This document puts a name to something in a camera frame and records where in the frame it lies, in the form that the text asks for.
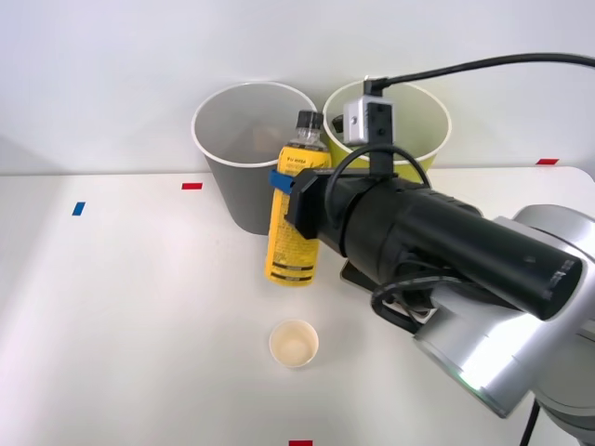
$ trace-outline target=blue tape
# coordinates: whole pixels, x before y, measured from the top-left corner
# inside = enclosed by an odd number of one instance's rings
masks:
[[[85,202],[78,202],[73,210],[73,216],[80,216],[83,214],[83,209],[85,208]]]
[[[275,189],[289,195],[291,194],[291,187],[294,185],[294,178],[291,175],[280,174],[273,169],[269,173],[269,183]]]

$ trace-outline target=white table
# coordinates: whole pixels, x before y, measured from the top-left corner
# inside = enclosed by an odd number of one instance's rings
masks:
[[[595,215],[595,183],[574,168],[430,176],[489,217],[529,203]],[[202,190],[181,190],[195,181]],[[531,398],[508,420],[492,415],[339,280],[330,250],[314,285],[268,282],[267,239],[233,224],[209,174],[1,177],[0,211],[2,446],[521,438]],[[285,318],[318,330],[307,368],[270,356],[270,329]],[[575,445],[545,417],[532,444]]]

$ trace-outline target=blue tape marker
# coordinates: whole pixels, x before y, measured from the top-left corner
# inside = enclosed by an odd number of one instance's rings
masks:
[[[78,202],[73,210],[73,216],[80,216],[83,214],[83,208],[85,207],[85,202]]]

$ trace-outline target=cup rim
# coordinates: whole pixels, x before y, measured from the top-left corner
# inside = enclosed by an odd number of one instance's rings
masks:
[[[304,362],[303,364],[300,364],[300,365],[283,364],[281,361],[279,361],[277,359],[277,357],[272,352],[272,336],[274,335],[274,333],[277,331],[277,329],[279,327],[281,327],[282,325],[285,325],[286,323],[289,323],[289,322],[300,322],[300,323],[307,325],[314,333],[314,337],[316,340],[316,349],[314,350],[311,358],[309,358],[306,362]],[[318,353],[319,346],[320,346],[320,339],[318,338],[318,332],[316,332],[316,329],[314,327],[312,327],[312,325],[309,322],[304,321],[303,319],[285,319],[283,321],[280,321],[277,325],[274,326],[274,328],[271,330],[271,334],[269,335],[269,352],[271,353],[272,358],[274,360],[276,360],[279,364],[283,365],[284,367],[287,367],[288,369],[297,369],[299,367],[303,367],[304,365],[309,364],[316,357],[316,354]]]
[[[198,137],[196,136],[196,132],[194,131],[194,129],[196,128],[196,118],[198,117],[198,113],[200,113],[200,111],[203,109],[203,107],[206,105],[206,103],[208,103],[211,99],[220,95],[221,93],[225,93],[228,90],[232,90],[234,88],[238,88],[240,86],[245,86],[245,85],[275,85],[275,86],[285,88],[289,91],[292,91],[293,93],[298,94],[302,98],[306,99],[306,102],[308,102],[308,104],[312,107],[312,109],[315,112],[317,112],[316,105],[314,105],[314,102],[312,102],[312,100],[310,98],[308,98],[308,96],[306,96],[305,93],[302,93],[301,91],[299,91],[297,88],[294,88],[293,86],[281,84],[279,82],[272,82],[272,81],[242,82],[240,84],[229,85],[224,88],[221,88],[220,90],[216,91],[215,93],[210,95],[208,98],[206,98],[201,103],[201,105],[198,106],[198,109],[196,109],[196,112],[194,113],[194,116],[192,117],[192,122],[191,122],[192,139],[194,140],[194,144],[196,144],[198,146],[198,148],[200,149],[200,151],[203,153],[204,156],[207,156],[211,160],[216,161],[220,164],[228,165],[229,167],[241,167],[241,168],[254,169],[254,168],[259,168],[259,167],[269,167],[272,165],[276,165],[278,162],[278,159],[265,161],[264,163],[236,163],[233,161],[224,160],[223,158],[219,158],[218,156],[214,155],[213,153],[211,153],[210,151],[208,151],[207,149],[205,149],[203,147],[203,145],[198,140]]]
[[[328,99],[326,100],[326,102],[324,103],[324,107],[323,107],[323,115],[324,115],[324,119],[323,119],[323,127],[324,127],[324,132],[328,135],[328,137],[344,152],[346,152],[348,155],[350,153],[353,152],[352,149],[350,149],[349,147],[347,147],[345,144],[343,144],[341,141],[339,141],[337,139],[337,137],[333,134],[333,131],[331,130],[330,126],[328,125],[327,122],[327,117],[326,117],[326,112],[328,110],[328,106],[331,103],[331,101],[333,99],[335,99],[335,97],[341,93],[343,90],[346,90],[347,88],[350,88],[354,85],[357,84],[361,84],[362,81],[354,81],[351,82],[347,85],[342,86],[340,89],[336,90],[331,96],[328,97]],[[431,94],[428,90],[426,90],[425,88],[422,88],[420,86],[417,86],[415,84],[411,84],[408,82],[404,82],[402,84],[399,85],[407,85],[407,86],[411,86],[413,88],[415,88],[416,90],[419,90],[422,93],[425,93],[426,95],[428,95],[430,98],[434,99],[434,101],[438,104],[438,106],[443,110],[444,115],[446,116],[446,122],[448,124],[448,128],[446,129],[446,135],[444,136],[443,142],[441,142],[438,147],[436,149],[434,149],[433,151],[426,153],[425,155],[422,156],[418,156],[416,157],[416,161],[425,161],[429,158],[431,158],[432,156],[435,156],[436,153],[438,153],[438,151],[444,147],[444,145],[448,142],[448,139],[450,139],[450,135],[452,133],[453,130],[453,123],[450,117],[450,113],[448,112],[448,109],[446,109],[446,106],[442,103],[441,100],[439,100],[438,98],[436,98],[436,96],[434,96],[433,94]],[[366,160],[367,162],[370,161],[370,157],[369,156],[360,156],[359,159],[361,160]],[[394,165],[406,165],[409,164],[409,162],[407,160],[394,160],[392,162]]]

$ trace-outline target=small white cup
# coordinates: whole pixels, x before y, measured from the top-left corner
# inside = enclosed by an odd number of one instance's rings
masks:
[[[301,367],[316,356],[318,335],[306,321],[283,321],[272,330],[269,348],[271,355],[285,367]]]

